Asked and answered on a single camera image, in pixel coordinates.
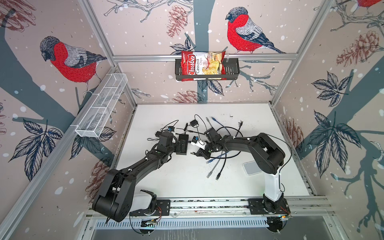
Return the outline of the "black network switch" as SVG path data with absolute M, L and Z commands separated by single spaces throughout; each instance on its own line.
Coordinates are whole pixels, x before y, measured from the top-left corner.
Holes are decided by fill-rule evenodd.
M 178 143 L 176 147 L 177 155 L 186 155 L 188 150 L 189 135 L 180 134 L 178 138 Z

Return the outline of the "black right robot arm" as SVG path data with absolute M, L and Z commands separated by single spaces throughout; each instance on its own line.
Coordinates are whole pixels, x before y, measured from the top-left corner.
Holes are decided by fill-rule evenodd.
M 226 154 L 231 151 L 238 151 L 251 154 L 265 176 L 264 209 L 268 213 L 277 212 L 284 201 L 280 172 L 284 166 L 286 154 L 271 139 L 272 136 L 260 133 L 252 137 L 235 137 L 231 135 L 222 137 L 213 128 L 206 131 L 205 135 L 208 140 L 193 155 L 209 160 L 212 158 L 211 154 L 216 152 Z

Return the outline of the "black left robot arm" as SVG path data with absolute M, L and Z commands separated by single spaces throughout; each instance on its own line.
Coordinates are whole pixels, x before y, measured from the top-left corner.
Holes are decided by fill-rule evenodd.
M 92 209 L 116 222 L 124 220 L 133 210 L 137 183 L 169 162 L 177 145 L 178 140 L 172 133 L 161 133 L 159 142 L 140 161 L 121 170 L 109 170 L 94 198 Z

